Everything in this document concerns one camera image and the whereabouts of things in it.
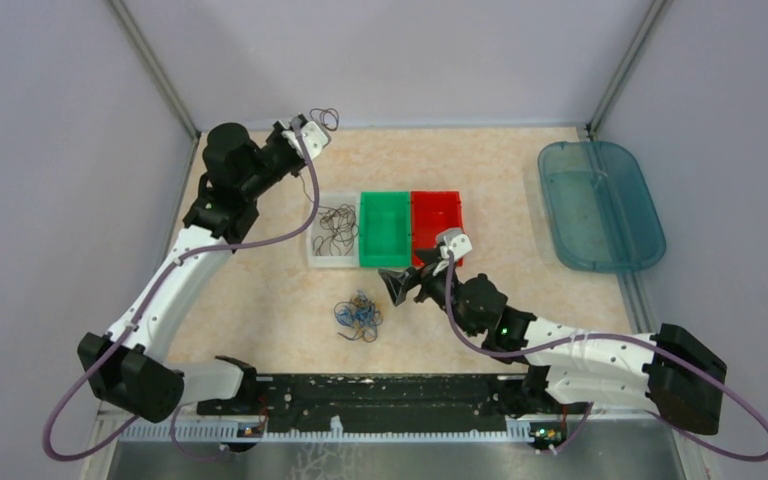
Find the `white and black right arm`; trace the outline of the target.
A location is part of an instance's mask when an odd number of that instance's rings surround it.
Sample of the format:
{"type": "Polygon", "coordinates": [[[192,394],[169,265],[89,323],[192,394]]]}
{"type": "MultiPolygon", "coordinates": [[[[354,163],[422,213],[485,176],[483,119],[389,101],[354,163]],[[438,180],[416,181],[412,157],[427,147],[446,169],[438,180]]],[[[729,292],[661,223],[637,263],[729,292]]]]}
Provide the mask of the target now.
{"type": "Polygon", "coordinates": [[[537,375],[523,385],[536,412],[557,403],[601,403],[659,415],[696,434],[720,427],[726,363],[682,326],[655,333],[608,334],[559,324],[509,306],[486,274],[462,282],[440,255],[402,271],[381,269],[392,303],[433,301],[466,340],[482,335],[475,351],[502,363],[521,363],[537,375]]]}

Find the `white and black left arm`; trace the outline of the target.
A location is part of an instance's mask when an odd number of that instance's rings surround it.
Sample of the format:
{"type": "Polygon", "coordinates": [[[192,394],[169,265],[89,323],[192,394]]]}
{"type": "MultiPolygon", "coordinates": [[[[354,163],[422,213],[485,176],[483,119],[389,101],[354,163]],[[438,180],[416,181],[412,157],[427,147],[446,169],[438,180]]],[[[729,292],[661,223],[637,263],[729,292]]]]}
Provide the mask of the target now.
{"type": "Polygon", "coordinates": [[[170,365],[171,344],[211,277],[239,250],[256,222],[258,200],[285,176],[297,177],[330,144],[328,131],[299,114],[274,123],[262,144],[238,123],[211,129],[204,172],[162,266],[103,334],[86,334],[77,355],[94,396],[139,419],[167,420],[181,406],[221,400],[252,411],[260,388],[251,366],[230,357],[170,365]]]}

